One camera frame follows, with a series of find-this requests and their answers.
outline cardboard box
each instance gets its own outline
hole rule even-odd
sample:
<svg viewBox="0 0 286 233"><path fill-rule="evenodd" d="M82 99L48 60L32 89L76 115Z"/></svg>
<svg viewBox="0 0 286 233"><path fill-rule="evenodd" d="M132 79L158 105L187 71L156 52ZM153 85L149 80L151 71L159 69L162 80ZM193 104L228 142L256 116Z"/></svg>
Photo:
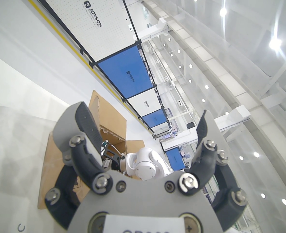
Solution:
<svg viewBox="0 0 286 233"><path fill-rule="evenodd" d="M145 147L144 141L126 141L127 122L125 118L96 91L93 91L89 103L89 109L93 115L96 125L101 133L103 140L112 143L120 153L136 153ZM46 209L45 195L49 189L53 188L55 182L63 168L62 153L56 147L52 133L48 137L46 153L43 162L43 170L38 198L38 209ZM77 178L77 185L74 191L80 201L89 192L89 188L80 178Z"/></svg>

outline blue panel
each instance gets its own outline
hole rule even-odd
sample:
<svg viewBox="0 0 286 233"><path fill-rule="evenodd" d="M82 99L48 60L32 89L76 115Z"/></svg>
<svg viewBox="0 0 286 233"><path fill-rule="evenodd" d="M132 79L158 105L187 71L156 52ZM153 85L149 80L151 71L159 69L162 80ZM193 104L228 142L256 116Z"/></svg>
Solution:
<svg viewBox="0 0 286 233"><path fill-rule="evenodd" d="M179 171L185 168L182 155L178 148L167 151L166 155L169 159L170 166L174 171Z"/></svg>
<svg viewBox="0 0 286 233"><path fill-rule="evenodd" d="M99 67L125 98L152 87L144 62L136 46L99 63Z"/></svg>
<svg viewBox="0 0 286 233"><path fill-rule="evenodd" d="M159 124L162 124L166 121L165 115L162 109L156 110L153 113L147 114L142 117L145 123L150 127L155 127Z"/></svg>

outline joyson logo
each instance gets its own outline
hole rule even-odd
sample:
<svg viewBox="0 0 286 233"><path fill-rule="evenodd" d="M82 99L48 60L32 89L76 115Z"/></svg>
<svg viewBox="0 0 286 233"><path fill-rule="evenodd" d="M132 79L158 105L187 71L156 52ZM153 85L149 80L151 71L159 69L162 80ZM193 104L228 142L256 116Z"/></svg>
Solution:
<svg viewBox="0 0 286 233"><path fill-rule="evenodd" d="M90 14L90 18L94 20L94 25L99 28L102 26L102 23L99 19L99 17L96 15L94 9L91 8L91 3L89 1L85 1L84 5L86 9L88 9L88 13Z"/></svg>

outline black frame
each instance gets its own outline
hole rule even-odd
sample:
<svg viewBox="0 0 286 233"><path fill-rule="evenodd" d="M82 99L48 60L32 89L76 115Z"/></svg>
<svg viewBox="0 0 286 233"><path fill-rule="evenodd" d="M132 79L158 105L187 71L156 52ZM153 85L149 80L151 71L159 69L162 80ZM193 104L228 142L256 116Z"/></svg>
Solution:
<svg viewBox="0 0 286 233"><path fill-rule="evenodd" d="M144 56L143 62L144 62L145 65L147 66L147 73L148 73L148 75L149 75L149 77L150 77L150 80L151 80L151 82L152 82L152 85L153 85L152 88L154 88L154 90L155 90L155 92L156 92L156 94L157 94L157 96L158 96L158 101L159 101L159 103L160 103L160 105L161 105L161 109L163 110L163 113L164 113L164 115L165 115L165 117L166 117L166 121L167 121L167 123L168 123L168 125L169 125L169 127L170 127L170 122L169 122L168 116L167 116L167 114L166 114L166 112L165 112L165 109L164 109L164 106L163 106L163 102L162 102L162 100L161 100L161 98L160 98L159 91L158 91L158 89L157 89L157 85L155 84L153 74L152 74L152 72L151 72L151 70L150 70L149 64L147 63L147 59L146 59L144 50L142 49L142 45L141 45L142 41L141 41L141 40L139 39L139 37L138 37L138 34L137 34L136 29L135 29L135 27L134 27L132 18L131 18L131 16L130 16L129 10L128 10L127 5L126 5L126 3L125 3L124 0L122 0L122 1L123 1L124 6L125 6L125 9L126 9L126 11L127 11L127 14L128 14L128 16L129 16L129 19L130 19L130 22L131 22L131 24L132 24L133 31L134 31L134 33L135 33L135 36L136 36L136 38L137 38L137 41L135 41L134 44L132 44L132 45L130 45L130 46L128 46L128 47L125 47L125 48L123 48L122 50L117 51L117 52L115 52L115 53L113 53L113 54L111 54L111 55L109 55L109 56L107 56L107 57L105 57L105 58L103 58L103 59L101 59L101 60L99 60L99 61L95 61L95 60L92 58L92 56L86 51L86 49L82 46L82 44L81 44L81 43L77 40L77 38L72 34L72 32L71 32L71 31L68 29L68 27L63 23L63 21L59 18L59 16L56 14L56 12L55 12L55 11L51 8L51 6L46 2L46 0L38 0L38 1L39 1L39 2L42 4L42 6L48 11L48 13L56 20L56 22L66 31L66 33L69 35L69 37L72 38L72 40L77 44L77 46L78 46L79 49L80 49L80 53L81 53L82 55L83 55L84 53L86 54L87 58L90 60L90 61L88 61L90 67L92 67L92 69L94 68L94 66L97 67L97 69L105 76L105 78L107 79L107 81L110 82L110 84L115 88L115 90L116 90L116 91L119 93L119 95L122 97L122 102L126 102L126 103L133 109L133 111L138 115L138 119L139 119L139 120L142 120L142 122L147 126L147 128L148 128L149 130L152 131L152 133L153 133L153 135L154 135L155 132L149 127L149 125L143 120L143 118L139 115L139 113L138 113L138 112L133 108L133 106L128 102L127 99L129 99L129 98L125 98L125 97L123 96L123 94L120 92L120 90L119 90L119 89L115 86L115 84L108 78L108 76L104 73L104 71L98 66L98 64L101 63L102 61L104 61L104 60L106 60L106 59L108 59L108 58L111 58L111 57L113 57L113 56L115 56L115 55L117 55L117 54L119 54L119 53L121 53L121 52L124 52L124 51L126 51L126 50L128 50L128 49L130 49L130 48L132 48L132 47L134 47L134 46L137 46L138 49L141 49L141 50L142 50L142 54L143 54L143 56Z"/></svg>

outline yellow stripe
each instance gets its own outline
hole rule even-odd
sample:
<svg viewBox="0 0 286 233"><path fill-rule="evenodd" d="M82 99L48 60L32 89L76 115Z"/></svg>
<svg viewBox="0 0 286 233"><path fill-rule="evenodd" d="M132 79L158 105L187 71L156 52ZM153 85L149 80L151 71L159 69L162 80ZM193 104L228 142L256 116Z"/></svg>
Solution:
<svg viewBox="0 0 286 233"><path fill-rule="evenodd" d="M111 91L112 94L114 94L114 96L122 102L121 98L111 89L111 87L108 86L108 84L99 76L99 74L92 68L90 67L89 63L84 59L84 57L77 51L76 48L74 48L71 43L66 39L66 37L58 30L58 28L56 28L54 26L54 24L49 20L49 18L41 11L41 9L35 4L35 2L33 2L32 0L28 0L30 2L30 4L38 11L38 13L48 22L48 24L53 28L53 30L62 38L62 40L72 49L73 52L76 53L76 55L86 64L87 67L89 67L89 69L96 75L97 78L100 79L100 81ZM126 109L129 110L129 112L136 118L137 115L134 114L130 108L122 102L122 104L124 105L124 107ZM147 130L148 128L146 127L146 125L141 121L138 120Z"/></svg>

